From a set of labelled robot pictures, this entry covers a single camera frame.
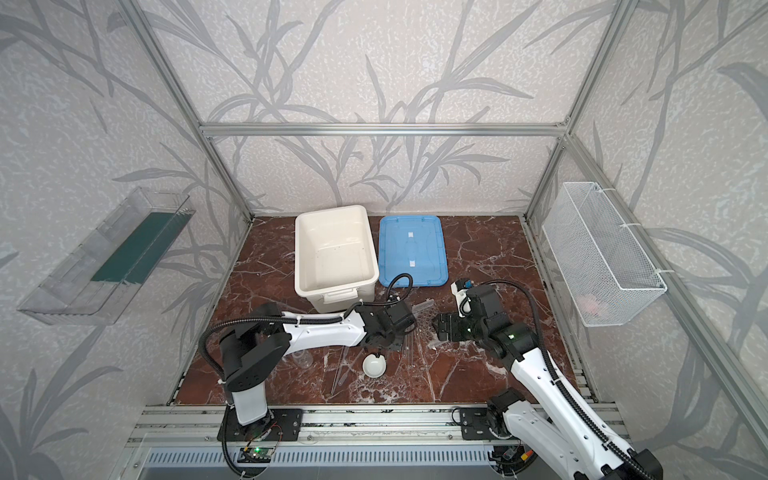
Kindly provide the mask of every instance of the gray floor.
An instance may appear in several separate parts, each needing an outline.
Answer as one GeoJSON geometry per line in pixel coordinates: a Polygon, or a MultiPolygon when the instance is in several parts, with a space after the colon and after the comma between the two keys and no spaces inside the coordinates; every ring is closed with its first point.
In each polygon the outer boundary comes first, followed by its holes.
{"type": "MultiPolygon", "coordinates": [[[[227,468],[146,468],[141,480],[236,480],[227,468]]],[[[259,480],[498,480],[501,476],[490,467],[312,467],[268,468],[259,480]]],[[[518,475],[519,480],[558,480],[540,458],[518,475]]]]}

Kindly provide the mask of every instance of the bin handle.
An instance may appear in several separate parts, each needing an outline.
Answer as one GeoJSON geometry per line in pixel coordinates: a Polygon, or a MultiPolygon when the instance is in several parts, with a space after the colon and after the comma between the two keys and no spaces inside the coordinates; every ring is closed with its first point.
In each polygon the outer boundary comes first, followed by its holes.
{"type": "Polygon", "coordinates": [[[342,302],[343,300],[351,300],[354,298],[357,298],[357,288],[323,294],[323,302],[325,303],[342,302]]]}

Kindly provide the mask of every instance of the black mounting plate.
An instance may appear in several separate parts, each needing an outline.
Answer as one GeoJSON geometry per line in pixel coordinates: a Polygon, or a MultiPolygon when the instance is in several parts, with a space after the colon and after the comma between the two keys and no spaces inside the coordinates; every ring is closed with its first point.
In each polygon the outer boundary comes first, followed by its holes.
{"type": "MultiPolygon", "coordinates": [[[[299,439],[299,430],[301,430],[301,417],[303,414],[302,409],[270,409],[274,415],[274,419],[269,422],[270,425],[276,423],[277,425],[272,427],[270,433],[264,437],[262,442],[295,442],[299,439]]],[[[230,414],[227,417],[227,441],[228,442],[248,442],[252,436],[260,435],[260,432],[254,432],[254,428],[261,430],[261,428],[255,424],[242,426],[237,423],[237,413],[235,409],[230,410],[230,414]]],[[[222,428],[219,428],[217,439],[221,442],[222,428]]]]}
{"type": "Polygon", "coordinates": [[[458,423],[462,427],[463,440],[499,440],[488,429],[487,412],[485,407],[458,409],[458,423]]]}

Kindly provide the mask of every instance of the wall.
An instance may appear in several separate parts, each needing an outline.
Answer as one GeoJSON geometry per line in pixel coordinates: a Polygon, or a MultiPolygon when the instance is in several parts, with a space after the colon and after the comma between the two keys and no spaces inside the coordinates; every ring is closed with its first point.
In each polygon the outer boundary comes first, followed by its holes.
{"type": "Polygon", "coordinates": [[[0,6],[0,471],[106,478],[165,403],[246,225],[112,2],[0,6]],[[112,326],[16,311],[136,186],[197,208],[112,326]]]}
{"type": "MultiPolygon", "coordinates": [[[[613,10],[612,0],[141,4],[207,122],[563,121],[613,10]]],[[[514,213],[554,144],[454,140],[233,137],[218,147],[268,214],[355,203],[514,213]],[[472,194],[460,201],[457,190],[472,194]]]]}
{"type": "MultiPolygon", "coordinates": [[[[660,5],[634,12],[576,133],[768,392],[768,3],[660,5]]],[[[558,173],[583,180],[568,159],[558,173]]],[[[768,478],[768,460],[664,300],[626,326],[585,329],[558,282],[601,399],[619,404],[665,478],[768,478]]]]}

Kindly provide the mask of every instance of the transparent wall shelf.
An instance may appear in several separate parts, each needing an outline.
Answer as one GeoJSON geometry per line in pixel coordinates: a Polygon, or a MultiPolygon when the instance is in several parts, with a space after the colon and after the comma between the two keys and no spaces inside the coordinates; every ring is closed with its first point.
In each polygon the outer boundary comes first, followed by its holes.
{"type": "Polygon", "coordinates": [[[195,213],[137,188],[19,306],[49,325],[112,325],[195,213]]]}
{"type": "Polygon", "coordinates": [[[543,228],[585,326],[624,325],[667,291],[598,184],[563,183],[543,228]]]}

